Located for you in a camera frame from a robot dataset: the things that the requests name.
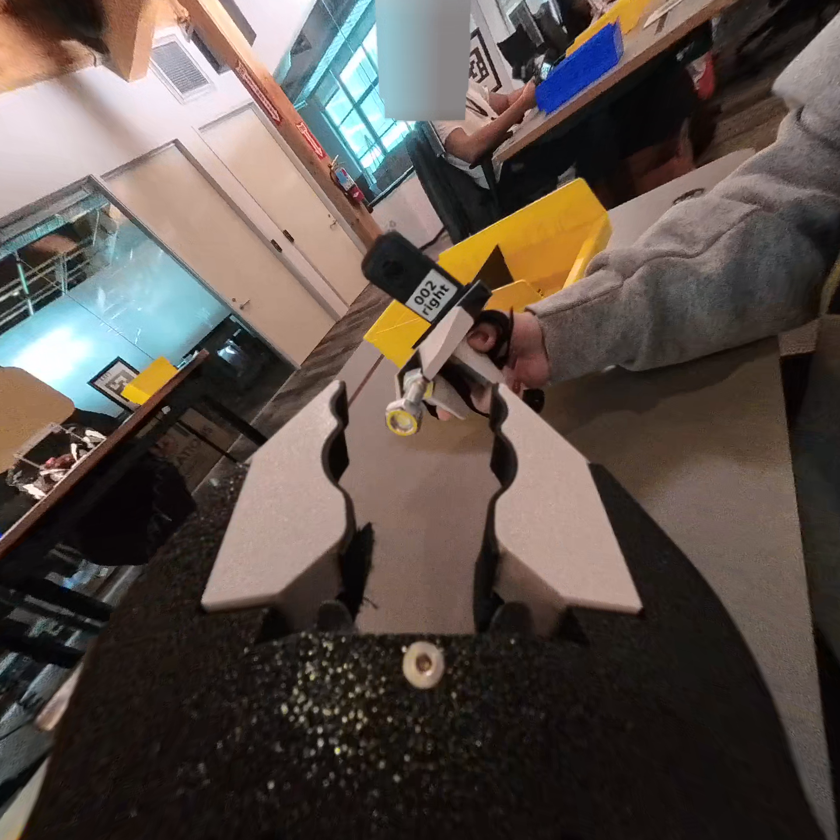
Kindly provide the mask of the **window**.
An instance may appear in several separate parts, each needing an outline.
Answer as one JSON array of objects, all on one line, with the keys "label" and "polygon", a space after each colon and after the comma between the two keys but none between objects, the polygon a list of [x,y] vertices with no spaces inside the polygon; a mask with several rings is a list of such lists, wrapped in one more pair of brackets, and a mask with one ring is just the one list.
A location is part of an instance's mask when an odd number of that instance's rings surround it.
[{"label": "window", "polygon": [[379,50],[375,23],[359,23],[339,33],[296,102],[309,109],[309,127],[316,119],[325,129],[324,148],[353,177],[368,201],[396,187],[413,171],[407,151],[414,123],[385,115],[380,93]]}]

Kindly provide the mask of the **white double door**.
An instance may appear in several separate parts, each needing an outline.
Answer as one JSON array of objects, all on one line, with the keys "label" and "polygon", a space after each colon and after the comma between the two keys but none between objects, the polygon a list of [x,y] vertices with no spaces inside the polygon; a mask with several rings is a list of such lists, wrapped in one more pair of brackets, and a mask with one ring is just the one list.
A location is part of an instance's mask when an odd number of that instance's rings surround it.
[{"label": "white double door", "polygon": [[300,366],[367,287],[361,246],[244,106],[103,177],[245,326]]}]

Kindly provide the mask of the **black white marker sign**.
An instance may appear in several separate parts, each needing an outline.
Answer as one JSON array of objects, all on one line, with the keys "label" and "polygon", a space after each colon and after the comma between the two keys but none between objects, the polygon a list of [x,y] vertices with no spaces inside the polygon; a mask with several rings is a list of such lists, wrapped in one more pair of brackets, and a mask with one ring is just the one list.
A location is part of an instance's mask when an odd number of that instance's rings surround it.
[{"label": "black white marker sign", "polygon": [[469,77],[475,84],[483,86],[489,91],[498,92],[502,88],[502,82],[492,55],[478,27],[470,33]]},{"label": "black white marker sign", "polygon": [[134,412],[139,405],[124,396],[123,391],[139,374],[139,370],[121,357],[117,357],[90,378],[88,385],[112,403],[120,406],[122,410]]}]

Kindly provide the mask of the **red fire extinguisher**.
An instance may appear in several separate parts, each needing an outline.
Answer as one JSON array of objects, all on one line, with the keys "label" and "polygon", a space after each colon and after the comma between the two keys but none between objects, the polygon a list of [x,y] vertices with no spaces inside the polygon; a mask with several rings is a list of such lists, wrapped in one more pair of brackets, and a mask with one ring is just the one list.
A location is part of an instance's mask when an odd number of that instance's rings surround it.
[{"label": "red fire extinguisher", "polygon": [[336,156],[330,163],[330,174],[342,193],[355,205],[366,207],[364,193]]}]

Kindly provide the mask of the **steel bolt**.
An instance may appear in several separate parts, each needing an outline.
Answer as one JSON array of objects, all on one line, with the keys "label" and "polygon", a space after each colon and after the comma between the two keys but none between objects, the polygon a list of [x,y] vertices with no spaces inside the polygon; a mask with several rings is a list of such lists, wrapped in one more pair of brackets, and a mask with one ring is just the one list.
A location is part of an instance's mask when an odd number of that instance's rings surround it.
[{"label": "steel bolt", "polygon": [[395,399],[388,403],[385,412],[389,407],[422,405],[424,415],[426,398],[431,395],[432,389],[433,383],[421,369],[403,368],[395,376]]}]

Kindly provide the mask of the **yellow plastic bin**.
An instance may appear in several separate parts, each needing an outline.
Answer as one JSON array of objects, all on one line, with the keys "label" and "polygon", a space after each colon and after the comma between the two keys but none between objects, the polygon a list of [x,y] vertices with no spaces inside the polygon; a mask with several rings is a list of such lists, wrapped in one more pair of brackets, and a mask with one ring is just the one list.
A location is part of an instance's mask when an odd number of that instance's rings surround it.
[{"label": "yellow plastic bin", "polygon": [[137,374],[121,392],[127,402],[140,406],[148,402],[165,384],[178,374],[179,370],[165,357],[154,360]]},{"label": "yellow plastic bin", "polygon": [[[607,211],[578,178],[430,259],[461,284],[480,279],[486,308],[521,312],[581,279],[611,235]],[[423,322],[386,295],[392,302],[364,340],[402,367]]]},{"label": "yellow plastic bin", "polygon": [[567,56],[607,25],[616,24],[622,35],[627,35],[638,25],[651,1],[587,1],[585,4],[591,12],[591,22],[571,42],[565,53]]}]

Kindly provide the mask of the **wooden post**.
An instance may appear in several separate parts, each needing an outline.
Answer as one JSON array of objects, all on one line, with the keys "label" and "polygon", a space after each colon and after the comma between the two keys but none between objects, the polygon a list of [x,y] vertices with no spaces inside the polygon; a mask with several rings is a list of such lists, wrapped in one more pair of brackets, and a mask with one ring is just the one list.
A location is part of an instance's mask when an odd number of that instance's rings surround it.
[{"label": "wooden post", "polygon": [[327,204],[360,240],[361,250],[373,245],[382,230],[371,213],[342,189],[331,160],[317,137],[256,56],[246,37],[218,1],[182,1],[194,29],[216,51],[247,88],[252,99],[279,131],[292,155],[326,196]]}]

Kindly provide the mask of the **blue plastic bin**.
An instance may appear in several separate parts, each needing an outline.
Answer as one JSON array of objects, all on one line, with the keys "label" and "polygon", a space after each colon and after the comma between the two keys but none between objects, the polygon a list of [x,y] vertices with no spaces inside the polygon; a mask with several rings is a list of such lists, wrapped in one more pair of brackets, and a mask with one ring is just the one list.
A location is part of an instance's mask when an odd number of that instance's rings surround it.
[{"label": "blue plastic bin", "polygon": [[544,113],[560,109],[617,67],[623,53],[619,26],[605,26],[574,53],[564,57],[537,85],[534,94],[537,108]]}]

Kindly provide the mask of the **person's right hand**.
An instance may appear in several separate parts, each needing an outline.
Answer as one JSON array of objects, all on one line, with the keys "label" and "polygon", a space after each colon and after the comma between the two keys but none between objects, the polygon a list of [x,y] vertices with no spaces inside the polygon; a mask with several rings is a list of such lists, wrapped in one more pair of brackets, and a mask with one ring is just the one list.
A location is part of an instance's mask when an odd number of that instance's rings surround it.
[{"label": "person's right hand", "polygon": [[529,311],[483,311],[468,333],[467,343],[490,359],[519,397],[540,391],[549,382],[543,332]]}]

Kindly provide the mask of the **person's torso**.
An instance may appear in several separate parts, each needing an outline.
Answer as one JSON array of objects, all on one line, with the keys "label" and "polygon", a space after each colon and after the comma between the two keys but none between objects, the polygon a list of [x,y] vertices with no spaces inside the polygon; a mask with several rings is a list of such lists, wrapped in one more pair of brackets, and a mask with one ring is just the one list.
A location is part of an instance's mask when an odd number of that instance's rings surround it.
[{"label": "person's torso", "polygon": [[816,628],[839,657],[839,260],[817,316],[780,338],[805,574]]}]

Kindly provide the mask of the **white cabinet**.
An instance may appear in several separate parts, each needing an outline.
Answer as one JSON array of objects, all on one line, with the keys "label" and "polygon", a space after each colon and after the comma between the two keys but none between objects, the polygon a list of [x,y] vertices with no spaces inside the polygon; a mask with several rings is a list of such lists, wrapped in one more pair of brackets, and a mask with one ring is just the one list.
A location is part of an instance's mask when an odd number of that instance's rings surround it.
[{"label": "white cabinet", "polygon": [[454,245],[414,172],[374,203],[372,216],[382,232],[396,231],[433,259]]}]

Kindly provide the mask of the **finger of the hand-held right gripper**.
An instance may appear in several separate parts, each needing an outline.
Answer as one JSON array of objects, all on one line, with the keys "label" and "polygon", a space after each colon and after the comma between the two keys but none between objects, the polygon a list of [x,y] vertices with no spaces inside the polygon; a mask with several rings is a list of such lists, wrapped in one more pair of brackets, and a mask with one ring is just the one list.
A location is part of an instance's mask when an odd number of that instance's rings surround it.
[{"label": "finger of the hand-held right gripper", "polygon": [[464,377],[456,377],[455,382],[435,377],[425,392],[425,407],[437,419],[488,417],[490,403],[491,386]]},{"label": "finger of the hand-held right gripper", "polygon": [[452,307],[417,346],[424,382],[432,382],[455,354],[474,325],[473,316],[461,306]]}]

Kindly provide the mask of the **dark wooden desk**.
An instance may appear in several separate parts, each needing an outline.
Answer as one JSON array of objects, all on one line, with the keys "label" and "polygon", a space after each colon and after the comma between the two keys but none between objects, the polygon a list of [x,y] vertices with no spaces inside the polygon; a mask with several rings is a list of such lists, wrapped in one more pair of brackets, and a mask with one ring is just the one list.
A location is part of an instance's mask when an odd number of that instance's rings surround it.
[{"label": "dark wooden desk", "polygon": [[207,350],[195,353],[171,380],[77,463],[45,499],[30,508],[2,536],[2,563],[39,557],[53,548],[198,401],[208,359]]}]

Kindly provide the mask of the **person's right forearm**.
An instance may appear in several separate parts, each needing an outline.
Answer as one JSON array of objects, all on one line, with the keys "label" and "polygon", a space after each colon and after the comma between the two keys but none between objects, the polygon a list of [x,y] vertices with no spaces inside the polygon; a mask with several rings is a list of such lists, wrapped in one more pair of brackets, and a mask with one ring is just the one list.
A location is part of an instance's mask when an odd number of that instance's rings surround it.
[{"label": "person's right forearm", "polygon": [[646,371],[796,329],[827,309],[839,248],[839,23],[774,85],[776,141],[530,310],[549,380]]}]

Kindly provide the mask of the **wall air vent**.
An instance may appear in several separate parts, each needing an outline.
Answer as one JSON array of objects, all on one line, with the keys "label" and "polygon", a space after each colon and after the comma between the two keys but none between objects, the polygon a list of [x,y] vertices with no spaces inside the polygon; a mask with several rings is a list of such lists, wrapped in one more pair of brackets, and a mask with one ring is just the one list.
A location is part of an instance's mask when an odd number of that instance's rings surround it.
[{"label": "wall air vent", "polygon": [[150,63],[154,74],[181,103],[192,102],[214,89],[207,74],[175,36],[153,43]]}]

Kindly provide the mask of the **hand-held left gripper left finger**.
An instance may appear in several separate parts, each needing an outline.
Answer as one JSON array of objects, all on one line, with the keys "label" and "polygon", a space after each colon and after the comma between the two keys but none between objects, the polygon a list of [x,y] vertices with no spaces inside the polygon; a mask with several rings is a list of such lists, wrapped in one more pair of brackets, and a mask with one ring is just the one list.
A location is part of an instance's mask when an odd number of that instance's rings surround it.
[{"label": "hand-held left gripper left finger", "polygon": [[340,478],[346,384],[333,381],[251,457],[201,599],[205,613],[268,608],[284,629],[351,629],[370,571]]}]

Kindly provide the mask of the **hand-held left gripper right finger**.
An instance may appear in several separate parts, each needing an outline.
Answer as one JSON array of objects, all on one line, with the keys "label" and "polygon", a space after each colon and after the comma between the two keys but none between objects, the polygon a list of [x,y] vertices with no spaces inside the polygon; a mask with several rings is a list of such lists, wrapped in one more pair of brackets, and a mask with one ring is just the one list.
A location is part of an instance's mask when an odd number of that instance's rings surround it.
[{"label": "hand-held left gripper right finger", "polygon": [[491,390],[490,497],[476,561],[476,630],[520,604],[537,635],[571,608],[626,616],[641,596],[590,461],[506,385]]}]

